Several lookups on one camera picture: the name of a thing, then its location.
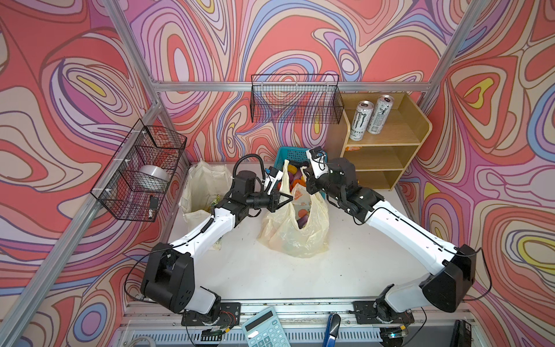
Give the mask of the blue handled tool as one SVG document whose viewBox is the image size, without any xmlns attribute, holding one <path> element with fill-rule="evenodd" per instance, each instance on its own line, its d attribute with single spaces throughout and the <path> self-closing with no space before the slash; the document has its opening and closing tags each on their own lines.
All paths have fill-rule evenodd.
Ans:
<svg viewBox="0 0 555 347">
<path fill-rule="evenodd" d="M 338 313 L 332 313 L 328 318 L 325 335 L 322 341 L 322 347 L 335 347 L 335 343 L 339 336 L 340 326 L 340 315 Z"/>
</svg>

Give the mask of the beige canvas tote bag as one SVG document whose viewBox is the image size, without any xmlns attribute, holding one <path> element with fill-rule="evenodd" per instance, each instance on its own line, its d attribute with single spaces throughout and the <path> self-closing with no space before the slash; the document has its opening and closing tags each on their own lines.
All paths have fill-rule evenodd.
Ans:
<svg viewBox="0 0 555 347">
<path fill-rule="evenodd" d="M 227 166 L 210 165 L 201 160 L 189 169 L 179 203 L 188 232 L 184 238 L 189 242 L 178 240 L 178 252 L 189 252 L 195 257 L 200 257 L 209 247 L 217 244 L 224 235 L 233 230 L 233 221 L 216 218 L 204 235 L 194 239 L 189 234 L 192 231 L 200 231 L 210 220 L 212 209 L 225 197 L 231 183 L 232 176 Z"/>
</svg>

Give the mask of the silver tape roll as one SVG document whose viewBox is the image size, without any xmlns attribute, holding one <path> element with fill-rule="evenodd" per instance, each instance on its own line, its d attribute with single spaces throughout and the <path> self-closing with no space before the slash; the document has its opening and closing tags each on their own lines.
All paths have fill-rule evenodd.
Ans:
<svg viewBox="0 0 555 347">
<path fill-rule="evenodd" d="M 135 176 L 136 185 L 146 192 L 162 193 L 170 182 L 170 175 L 159 166 L 144 165 Z"/>
</svg>

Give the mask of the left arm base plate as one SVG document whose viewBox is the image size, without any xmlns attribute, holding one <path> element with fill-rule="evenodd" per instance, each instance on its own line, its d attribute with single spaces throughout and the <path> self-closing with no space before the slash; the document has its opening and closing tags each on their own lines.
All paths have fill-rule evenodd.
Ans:
<svg viewBox="0 0 555 347">
<path fill-rule="evenodd" d="M 182 316 L 182 326 L 232 328 L 239 324 L 240 314 L 240 302 L 218 302 L 206 314 L 186 311 Z"/>
</svg>

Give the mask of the teal plastic basket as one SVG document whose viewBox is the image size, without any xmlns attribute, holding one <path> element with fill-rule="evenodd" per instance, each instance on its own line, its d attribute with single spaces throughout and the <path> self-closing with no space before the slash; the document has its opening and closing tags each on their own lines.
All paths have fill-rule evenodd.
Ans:
<svg viewBox="0 0 555 347">
<path fill-rule="evenodd" d="M 281 147 L 277 152 L 273 167 L 283 171 L 285 160 L 287 160 L 290 165 L 301 169 L 306 176 L 311 176 L 313 172 L 309 159 L 306 156 L 307 150 L 309 149 L 302 147 Z"/>
</svg>

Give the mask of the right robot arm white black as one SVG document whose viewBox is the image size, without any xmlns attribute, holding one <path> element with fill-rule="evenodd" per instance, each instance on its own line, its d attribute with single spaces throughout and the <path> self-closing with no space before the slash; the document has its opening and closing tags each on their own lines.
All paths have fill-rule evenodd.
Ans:
<svg viewBox="0 0 555 347">
<path fill-rule="evenodd" d="M 308 150 L 307 155 L 309 165 L 304 173 L 310 194 L 324 193 L 356 224 L 382 232 L 429 272 L 402 285 L 387 286 L 373 303 L 376 320 L 389 323 L 417 307 L 455 312 L 475 283 L 477 251 L 467 244 L 456 246 L 433 235 L 375 190 L 361 186 L 355 166 L 346 158 L 325 160 L 318 148 Z"/>
</svg>

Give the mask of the white energy can right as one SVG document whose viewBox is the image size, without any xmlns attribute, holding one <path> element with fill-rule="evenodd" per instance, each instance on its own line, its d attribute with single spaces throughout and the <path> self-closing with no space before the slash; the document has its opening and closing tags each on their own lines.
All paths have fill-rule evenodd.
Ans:
<svg viewBox="0 0 555 347">
<path fill-rule="evenodd" d="M 367 127 L 369 134 L 379 134 L 382 131 L 387 117 L 393 109 L 394 102 L 395 99 L 391 95 L 380 95 Z"/>
</svg>

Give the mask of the dark purple toy eggplant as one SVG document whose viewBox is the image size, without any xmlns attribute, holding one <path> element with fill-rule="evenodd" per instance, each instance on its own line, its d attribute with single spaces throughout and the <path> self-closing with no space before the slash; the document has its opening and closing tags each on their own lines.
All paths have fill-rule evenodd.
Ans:
<svg viewBox="0 0 555 347">
<path fill-rule="evenodd" d="M 305 225 L 308 223 L 309 220 L 309 216 L 310 216 L 310 212 L 306 209 L 301 209 L 298 212 L 298 218 L 297 218 L 297 225 L 300 229 L 304 228 Z"/>
</svg>

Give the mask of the light purple toy eggplant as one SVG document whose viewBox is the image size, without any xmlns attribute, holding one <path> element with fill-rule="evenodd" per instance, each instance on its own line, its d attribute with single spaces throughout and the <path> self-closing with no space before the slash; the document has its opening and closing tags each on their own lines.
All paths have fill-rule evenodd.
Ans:
<svg viewBox="0 0 555 347">
<path fill-rule="evenodd" d="M 305 175 L 304 175 L 304 173 L 303 173 L 302 171 L 298 171 L 298 172 L 296 172 L 296 173 L 294 174 L 293 180 L 294 180 L 294 181 L 300 180 L 300 181 L 302 181 L 302 182 L 305 182 L 305 181 L 306 181 L 306 177 L 305 177 Z"/>
</svg>

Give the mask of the wooden shelf unit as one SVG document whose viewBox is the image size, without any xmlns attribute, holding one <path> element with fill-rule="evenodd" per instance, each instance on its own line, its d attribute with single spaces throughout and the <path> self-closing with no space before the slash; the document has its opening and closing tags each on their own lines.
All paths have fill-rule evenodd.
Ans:
<svg viewBox="0 0 555 347">
<path fill-rule="evenodd" d="M 393 190 L 432 131 L 432 123 L 410 94 L 391 93 L 393 109 L 379 134 L 368 132 L 360 141 L 349 138 L 360 101 L 376 102 L 381 93 L 342 93 L 344 111 L 338 124 L 328 127 L 323 146 L 330 159 L 346 158 L 356 168 L 358 183 L 372 189 Z"/>
</svg>

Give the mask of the black device bottom right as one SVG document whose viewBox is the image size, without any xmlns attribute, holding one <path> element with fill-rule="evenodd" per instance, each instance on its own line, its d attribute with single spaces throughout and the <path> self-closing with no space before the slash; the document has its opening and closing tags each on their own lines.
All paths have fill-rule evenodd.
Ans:
<svg viewBox="0 0 555 347">
<path fill-rule="evenodd" d="M 472 326 L 465 320 L 456 320 L 449 347 L 472 347 Z"/>
</svg>

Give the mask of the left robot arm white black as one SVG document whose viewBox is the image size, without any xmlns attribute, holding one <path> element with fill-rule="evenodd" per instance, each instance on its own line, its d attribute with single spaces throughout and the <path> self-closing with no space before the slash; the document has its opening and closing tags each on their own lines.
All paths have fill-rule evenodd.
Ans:
<svg viewBox="0 0 555 347">
<path fill-rule="evenodd" d="M 259 155 L 240 158 L 228 192 L 210 216 L 177 241 L 153 247 L 140 286 L 141 295 L 173 313 L 219 315 L 221 297 L 196 285 L 195 263 L 216 241 L 251 217 L 250 211 L 266 209 L 274 213 L 292 202 L 293 197 L 277 187 L 287 176 L 273 166 L 266 169 Z"/>
</svg>

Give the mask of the yellow toy corn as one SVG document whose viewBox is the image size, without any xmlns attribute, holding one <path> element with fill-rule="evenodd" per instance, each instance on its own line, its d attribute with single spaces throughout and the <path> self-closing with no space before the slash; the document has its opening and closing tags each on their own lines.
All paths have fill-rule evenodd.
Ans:
<svg viewBox="0 0 555 347">
<path fill-rule="evenodd" d="M 296 166 L 290 164 L 288 165 L 288 173 L 295 175 L 298 171 L 299 169 Z"/>
</svg>

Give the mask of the yellowish plastic grocery bag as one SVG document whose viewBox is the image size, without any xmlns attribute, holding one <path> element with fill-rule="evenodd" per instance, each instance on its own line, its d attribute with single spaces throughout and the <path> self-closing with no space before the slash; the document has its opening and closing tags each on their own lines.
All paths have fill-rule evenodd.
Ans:
<svg viewBox="0 0 555 347">
<path fill-rule="evenodd" d="M 328 203 L 319 193 L 310 195 L 306 191 L 306 182 L 293 183 L 288 173 L 288 165 L 289 162 L 285 160 L 279 192 L 292 195 L 293 202 L 274 213 L 267 213 L 262 220 L 262 230 L 257 241 L 271 250 L 292 257 L 310 258 L 328 251 Z M 301 209 L 310 212 L 308 223 L 302 229 L 296 221 Z"/>
</svg>

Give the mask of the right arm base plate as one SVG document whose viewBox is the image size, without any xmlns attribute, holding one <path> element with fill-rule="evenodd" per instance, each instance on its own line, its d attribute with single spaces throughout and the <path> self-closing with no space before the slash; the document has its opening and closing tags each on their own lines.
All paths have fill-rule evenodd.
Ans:
<svg viewBox="0 0 555 347">
<path fill-rule="evenodd" d="M 367 325 L 411 325 L 415 322 L 410 310 L 396 312 L 386 302 L 380 300 L 355 301 L 351 312 L 358 324 Z"/>
</svg>

